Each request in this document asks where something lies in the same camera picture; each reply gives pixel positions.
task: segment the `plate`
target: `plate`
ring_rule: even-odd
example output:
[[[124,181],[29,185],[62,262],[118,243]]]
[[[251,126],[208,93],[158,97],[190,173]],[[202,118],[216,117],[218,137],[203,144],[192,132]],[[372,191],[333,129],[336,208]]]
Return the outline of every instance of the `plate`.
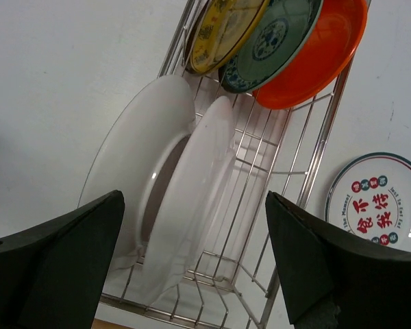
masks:
[[[156,178],[167,159],[177,161],[174,154],[181,156],[179,149],[194,127],[195,105],[189,85],[182,77],[167,75],[134,97],[105,138],[79,206],[112,190],[122,191],[125,214],[112,269],[134,264],[142,243],[142,219]]]
[[[245,93],[279,74],[308,39],[322,4],[323,0],[270,0],[249,40],[219,69],[224,89]]]
[[[367,19],[366,0],[324,0],[314,31],[295,59],[253,92],[270,109],[303,103],[322,91],[353,57]]]
[[[140,283],[146,305],[176,286],[201,255],[235,159],[232,105],[222,96],[190,137],[158,211]]]
[[[357,158],[335,179],[325,216],[352,234],[411,252],[411,162],[390,153]]]
[[[188,38],[188,71],[209,73],[224,65],[260,22],[269,0],[211,0]]]

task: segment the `decorative plate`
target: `decorative plate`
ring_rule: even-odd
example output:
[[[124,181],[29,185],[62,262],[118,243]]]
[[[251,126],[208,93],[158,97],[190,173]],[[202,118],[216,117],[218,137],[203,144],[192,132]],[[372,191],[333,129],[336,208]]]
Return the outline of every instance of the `decorative plate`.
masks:
[[[411,252],[411,162],[390,153],[352,161],[330,189],[325,219],[364,239]]]
[[[323,0],[270,0],[249,40],[219,69],[224,89],[245,93],[279,74],[309,38],[322,4]]]
[[[224,65],[260,22],[269,0],[211,0],[190,32],[189,72],[205,74]]]
[[[139,282],[144,304],[176,286],[198,260],[235,159],[232,105],[222,96],[195,128],[158,209]]]

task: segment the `blue floral pattern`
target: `blue floral pattern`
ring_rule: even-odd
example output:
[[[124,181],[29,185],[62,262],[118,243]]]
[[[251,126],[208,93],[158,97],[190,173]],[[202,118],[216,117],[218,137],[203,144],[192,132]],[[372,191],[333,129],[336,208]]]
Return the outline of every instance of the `blue floral pattern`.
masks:
[[[274,5],[279,5],[279,3],[283,1],[285,0],[270,0],[268,8],[271,8]],[[309,32],[312,30],[314,22],[318,19],[319,13],[321,11],[321,6],[323,4],[323,0],[306,1],[308,2],[310,9],[308,17],[308,26],[306,27],[306,30],[303,33],[301,39],[302,42],[306,40]],[[257,60],[264,60],[268,58],[282,44],[283,40],[285,39],[288,33],[288,22],[283,18],[281,19],[283,21],[279,22],[280,19],[276,19],[276,21],[268,24],[261,32],[261,34],[258,36],[252,53],[254,60],[256,60],[256,58]],[[243,79],[238,72],[238,54],[236,54],[225,66],[219,69],[219,79],[222,81],[222,86],[225,90],[231,93],[245,93],[249,90],[259,88],[261,87],[261,85],[269,81],[274,75],[265,75],[260,79],[249,81]]]
[[[251,52],[256,61],[265,60],[279,49],[288,33],[288,21],[278,18],[270,22],[259,34]]]

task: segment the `stainless steel wire rack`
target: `stainless steel wire rack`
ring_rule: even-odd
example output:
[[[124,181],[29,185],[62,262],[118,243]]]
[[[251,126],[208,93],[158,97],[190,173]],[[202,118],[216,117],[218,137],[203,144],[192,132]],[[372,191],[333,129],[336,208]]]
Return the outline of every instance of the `stainless steel wire rack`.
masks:
[[[220,221],[196,266],[160,301],[145,306],[134,295],[134,276],[140,274],[143,254],[131,269],[106,282],[101,302],[183,328],[265,328],[279,293],[279,278],[264,198],[268,189],[274,189],[298,206],[307,206],[351,62],[311,100],[285,110],[262,108],[249,93],[226,93],[214,74],[195,77],[185,71],[186,39],[202,5],[201,0],[187,1],[159,76],[186,78],[198,120],[218,96],[233,101],[237,160],[219,206]]]

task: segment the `orange plate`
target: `orange plate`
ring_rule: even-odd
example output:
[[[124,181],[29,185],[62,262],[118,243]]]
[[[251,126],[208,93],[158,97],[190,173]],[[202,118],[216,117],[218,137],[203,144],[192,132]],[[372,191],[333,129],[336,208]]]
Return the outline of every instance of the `orange plate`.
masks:
[[[260,105],[289,108],[323,90],[347,65],[367,20],[365,0],[324,0],[312,34],[295,59],[253,92]]]

